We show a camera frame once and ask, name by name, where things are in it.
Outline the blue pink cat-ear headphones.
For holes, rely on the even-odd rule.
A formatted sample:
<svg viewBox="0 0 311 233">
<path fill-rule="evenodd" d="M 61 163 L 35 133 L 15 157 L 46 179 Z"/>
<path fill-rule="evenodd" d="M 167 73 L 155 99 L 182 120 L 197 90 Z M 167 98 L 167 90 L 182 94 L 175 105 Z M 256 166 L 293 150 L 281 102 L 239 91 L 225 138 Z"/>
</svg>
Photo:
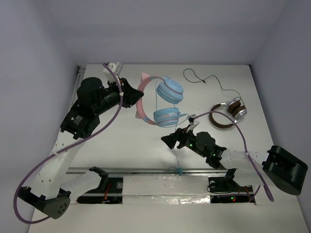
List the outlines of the blue pink cat-ear headphones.
<svg viewBox="0 0 311 233">
<path fill-rule="evenodd" d="M 155 88 L 155 96 L 161 97 L 166 102 L 177 105 L 183 100 L 184 89 L 178 82 L 170 79 L 167 76 L 151 76 L 147 73 L 141 74 L 141 81 L 138 86 L 138 90 L 144 92 L 148 83 L 152 80 L 161 80 Z M 179 111 L 178 108 L 164 108 L 157 109 L 153 112 L 154 119 L 151 120 L 143 109 L 142 99 L 139 99 L 136 103 L 136 115 L 137 119 L 143 120 L 149 125 L 156 125 L 161 128 L 168 128 L 177 126 L 180 117 L 184 115 Z"/>
</svg>

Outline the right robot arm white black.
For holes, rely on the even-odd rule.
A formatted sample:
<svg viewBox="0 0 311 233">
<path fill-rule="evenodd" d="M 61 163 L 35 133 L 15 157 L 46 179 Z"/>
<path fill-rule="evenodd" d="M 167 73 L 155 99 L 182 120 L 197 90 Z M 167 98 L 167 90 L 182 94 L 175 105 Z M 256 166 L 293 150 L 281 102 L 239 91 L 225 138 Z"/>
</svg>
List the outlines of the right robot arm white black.
<svg viewBox="0 0 311 233">
<path fill-rule="evenodd" d="M 216 144 L 208 132 L 193 133 L 187 128 L 163 136 L 161 140 L 170 148 L 190 149 L 214 169 L 227 170 L 225 187 L 235 191 L 240 186 L 273 185 L 294 196 L 302 191 L 308 165 L 280 146 L 271 146 L 264 152 L 231 150 Z"/>
</svg>

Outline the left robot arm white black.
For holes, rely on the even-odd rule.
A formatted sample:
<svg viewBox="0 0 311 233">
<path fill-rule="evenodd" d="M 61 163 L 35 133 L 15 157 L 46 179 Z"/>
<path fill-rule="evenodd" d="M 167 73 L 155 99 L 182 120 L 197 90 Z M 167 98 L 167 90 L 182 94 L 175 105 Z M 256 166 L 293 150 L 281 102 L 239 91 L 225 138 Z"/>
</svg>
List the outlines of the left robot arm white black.
<svg viewBox="0 0 311 233">
<path fill-rule="evenodd" d="M 51 155 L 36 165 L 15 191 L 13 209 L 21 222 L 35 224 L 49 218 L 58 219 L 82 194 L 109 189 L 108 173 L 96 166 L 71 182 L 62 182 L 85 142 L 107 129 L 122 107 L 134 106 L 144 95 L 141 88 L 133 88 L 125 78 L 107 84 L 104 87 L 99 78 L 89 77 L 77 88 L 77 99 L 61 123 Z M 46 217 L 36 222 L 25 220 L 18 212 L 18 200 Z"/>
</svg>

